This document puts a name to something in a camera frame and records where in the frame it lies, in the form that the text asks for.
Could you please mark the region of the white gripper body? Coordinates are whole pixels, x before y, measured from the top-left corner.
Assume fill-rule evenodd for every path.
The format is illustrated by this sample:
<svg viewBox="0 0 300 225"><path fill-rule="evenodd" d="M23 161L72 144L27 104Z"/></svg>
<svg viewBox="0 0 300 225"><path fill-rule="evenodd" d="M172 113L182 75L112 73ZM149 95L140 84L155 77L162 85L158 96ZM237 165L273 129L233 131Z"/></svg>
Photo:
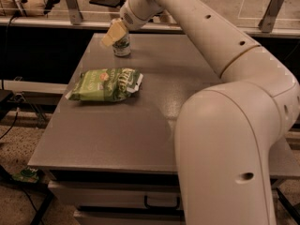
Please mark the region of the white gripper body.
<svg viewBox="0 0 300 225"><path fill-rule="evenodd" d="M126 0L120 8L120 17L129 31L141 29L163 8L154 0Z"/></svg>

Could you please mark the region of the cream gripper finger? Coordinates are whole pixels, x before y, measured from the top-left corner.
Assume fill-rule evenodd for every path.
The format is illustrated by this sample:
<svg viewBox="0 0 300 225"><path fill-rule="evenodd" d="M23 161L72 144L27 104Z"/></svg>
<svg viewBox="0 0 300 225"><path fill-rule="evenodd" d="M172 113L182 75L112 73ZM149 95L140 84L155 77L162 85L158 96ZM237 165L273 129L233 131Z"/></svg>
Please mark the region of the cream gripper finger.
<svg viewBox="0 0 300 225"><path fill-rule="evenodd" d="M122 20L114 21L107 33L102 38L101 43L106 47L110 47L115 42L123 38L127 32L128 29L126 28Z"/></svg>

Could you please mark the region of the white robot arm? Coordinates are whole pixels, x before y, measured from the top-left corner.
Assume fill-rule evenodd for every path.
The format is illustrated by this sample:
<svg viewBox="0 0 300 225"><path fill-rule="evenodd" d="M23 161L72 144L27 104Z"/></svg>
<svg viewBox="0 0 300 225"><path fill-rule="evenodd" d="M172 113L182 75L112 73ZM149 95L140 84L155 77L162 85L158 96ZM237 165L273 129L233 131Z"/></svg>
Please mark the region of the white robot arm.
<svg viewBox="0 0 300 225"><path fill-rule="evenodd" d="M221 83L189 98L174 133L187 225L277 225L269 150L299 115L299 83L269 51L200 0L127 0L138 30L168 10Z"/></svg>

